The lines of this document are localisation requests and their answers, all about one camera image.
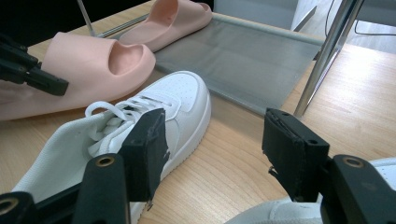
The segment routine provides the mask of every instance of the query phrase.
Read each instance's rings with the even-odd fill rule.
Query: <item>slide sandal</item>
[[[55,96],[27,85],[0,81],[0,93],[13,95],[0,102],[0,120],[119,99],[140,87],[154,65],[155,57],[144,45],[124,46],[114,39],[58,33],[49,45],[41,69],[69,82],[65,95]]]
[[[185,35],[206,27],[210,6],[190,0],[157,0],[148,17],[120,37],[125,45],[144,44],[155,52]]]

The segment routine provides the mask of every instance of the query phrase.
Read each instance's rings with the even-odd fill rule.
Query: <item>shoelace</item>
[[[165,102],[163,99],[158,100],[155,95],[151,95],[148,92],[129,98],[126,101],[121,101],[115,105],[103,101],[89,105],[85,110],[86,117],[90,117],[92,112],[98,108],[107,109],[115,115],[114,118],[111,118],[106,123],[106,127],[103,130],[98,130],[96,125],[90,129],[89,137],[97,141],[88,148],[90,155],[96,157],[109,152],[117,153],[119,148],[117,148],[117,151],[112,151],[109,148],[110,141],[128,128],[132,130],[133,126],[144,113],[162,108],[163,105],[172,106],[171,103]]]

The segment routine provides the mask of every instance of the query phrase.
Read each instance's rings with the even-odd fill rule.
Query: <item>wooden surface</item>
[[[97,22],[95,28],[103,32],[147,11],[149,6],[128,10],[117,19]],[[30,52],[42,60],[48,43]],[[311,69],[283,110],[294,111]],[[302,122],[331,144],[331,156],[396,157],[395,74],[396,55],[345,45]],[[145,85],[161,76],[154,71]],[[154,206],[139,223],[223,223],[253,205],[286,196],[267,174],[270,163],[261,150],[263,118],[214,95],[212,107],[200,146],[161,183]],[[81,108],[0,121],[0,193],[15,186],[59,126],[83,116]]]

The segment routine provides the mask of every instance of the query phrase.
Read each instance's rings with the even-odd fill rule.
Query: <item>metal frame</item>
[[[143,15],[141,17],[138,17],[138,18],[134,19],[134,20],[127,21],[124,24],[121,24],[121,25],[119,25],[117,27],[114,27],[114,28],[112,28],[112,29],[110,29],[108,31],[105,31],[105,32],[101,33],[101,34],[97,34],[93,30],[90,17],[88,16],[87,10],[85,9],[84,4],[82,3],[82,0],[77,0],[77,2],[78,2],[79,9],[81,10],[82,16],[84,17],[84,21],[87,24],[88,30],[90,31],[91,36],[96,36],[96,37],[108,37],[110,35],[114,35],[116,32],[124,30],[125,28],[133,26],[133,25],[145,20],[146,17],[149,15],[149,14]]]
[[[294,116],[302,117],[325,78],[332,63],[347,41],[347,35],[358,16],[364,0],[343,0],[332,23],[330,32],[320,50],[318,60],[305,85]]]

